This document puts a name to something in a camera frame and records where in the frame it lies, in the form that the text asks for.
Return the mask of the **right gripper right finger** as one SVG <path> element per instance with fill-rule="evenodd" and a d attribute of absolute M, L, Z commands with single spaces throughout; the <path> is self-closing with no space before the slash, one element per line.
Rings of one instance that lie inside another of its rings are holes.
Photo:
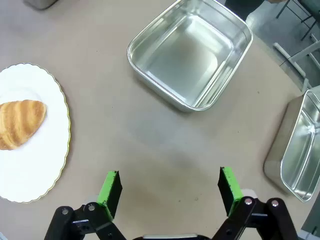
<path fill-rule="evenodd" d="M 285 202 L 278 197 L 262 202 L 245 196 L 230 167 L 221 167 L 217 184 L 227 219 L 212 237 L 238 240 L 247 228 L 256 229 L 262 240 L 296 240 L 297 231 Z"/>

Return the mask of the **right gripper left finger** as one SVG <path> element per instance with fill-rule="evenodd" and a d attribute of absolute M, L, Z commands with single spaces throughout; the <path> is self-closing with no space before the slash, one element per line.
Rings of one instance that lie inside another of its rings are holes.
<path fill-rule="evenodd" d="M 108 172 L 95 201 L 76 210 L 70 206 L 55 210 L 44 238 L 83 240 L 88 234 L 96 234 L 100 240 L 124 240 L 124 235 L 113 223 L 122 189 L 119 172 Z"/>

